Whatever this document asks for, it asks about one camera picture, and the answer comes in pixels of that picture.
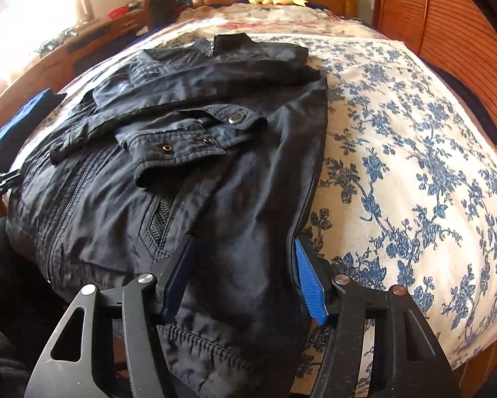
floral bedspread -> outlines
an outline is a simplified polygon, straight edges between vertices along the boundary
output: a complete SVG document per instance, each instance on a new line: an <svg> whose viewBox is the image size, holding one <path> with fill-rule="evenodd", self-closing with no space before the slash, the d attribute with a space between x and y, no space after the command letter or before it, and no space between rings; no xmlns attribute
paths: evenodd
<svg viewBox="0 0 497 398"><path fill-rule="evenodd" d="M80 76L15 167L136 50L240 31L305 46L309 64L327 75L329 122L304 232L319 256L363 286L405 286L458 367L497 339L496 155L445 85L400 42L324 11L236 6L185 13ZM370 380L374 329L368 321L360 396ZM327 337L313 328L294 392L310 392Z"/></svg>

red object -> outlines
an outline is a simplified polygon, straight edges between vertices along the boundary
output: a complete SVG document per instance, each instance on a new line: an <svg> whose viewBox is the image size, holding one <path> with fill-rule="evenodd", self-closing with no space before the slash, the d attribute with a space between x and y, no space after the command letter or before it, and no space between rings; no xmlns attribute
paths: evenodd
<svg viewBox="0 0 497 398"><path fill-rule="evenodd" d="M116 18L122 17L123 15L126 15L127 13L128 13L128 7L122 6L122 7L118 7L117 9L113 10L112 12L110 12L108 14L108 17L110 19L116 19Z"/></svg>
<svg viewBox="0 0 497 398"><path fill-rule="evenodd" d="M177 7L175 7L175 10L173 10L173 18L178 18L178 16L186 9L189 9L189 5L179 4Z"/></svg>

wooden dresser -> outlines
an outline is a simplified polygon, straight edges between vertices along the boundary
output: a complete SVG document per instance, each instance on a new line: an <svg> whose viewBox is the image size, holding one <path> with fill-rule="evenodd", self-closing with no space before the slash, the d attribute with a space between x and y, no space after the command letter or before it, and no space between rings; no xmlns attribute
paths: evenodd
<svg viewBox="0 0 497 398"><path fill-rule="evenodd" d="M0 95L0 127L40 91L59 92L90 67L120 52L146 25L146 12L136 9L121 18L93 21L78 36L45 55Z"/></svg>

metal bolt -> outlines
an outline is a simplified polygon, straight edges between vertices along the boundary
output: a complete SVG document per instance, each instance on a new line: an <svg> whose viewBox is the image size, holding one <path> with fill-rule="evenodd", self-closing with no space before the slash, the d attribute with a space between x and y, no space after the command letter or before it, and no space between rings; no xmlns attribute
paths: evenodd
<svg viewBox="0 0 497 398"><path fill-rule="evenodd" d="M407 293L407 290L405 290L405 287L399 286L399 285L393 286L392 291L398 296L403 296Z"/></svg>
<svg viewBox="0 0 497 398"><path fill-rule="evenodd" d="M96 291L96 286L94 286L93 284L87 284L81 289L81 293L85 296L91 295L95 291Z"/></svg>
<svg viewBox="0 0 497 398"><path fill-rule="evenodd" d="M154 276L152 274L149 274L149 273L142 274L141 276L138 277L138 282L141 284L147 284L147 283L150 283L153 278L154 278Z"/></svg>
<svg viewBox="0 0 497 398"><path fill-rule="evenodd" d="M340 286L346 286L347 284L350 284L350 278L347 275L336 275L333 280L335 281L335 284L339 284Z"/></svg>
<svg viewBox="0 0 497 398"><path fill-rule="evenodd" d="M245 115L241 112L235 112L228 118L229 124L239 124L245 119Z"/></svg>

blue cloth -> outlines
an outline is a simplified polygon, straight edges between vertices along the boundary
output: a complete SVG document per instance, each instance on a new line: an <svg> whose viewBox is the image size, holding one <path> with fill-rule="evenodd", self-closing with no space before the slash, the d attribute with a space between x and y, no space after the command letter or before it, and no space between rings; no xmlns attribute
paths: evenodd
<svg viewBox="0 0 497 398"><path fill-rule="evenodd" d="M65 97L66 94L54 94L51 89L42 91L0 128L0 173L9 172L26 139Z"/></svg>

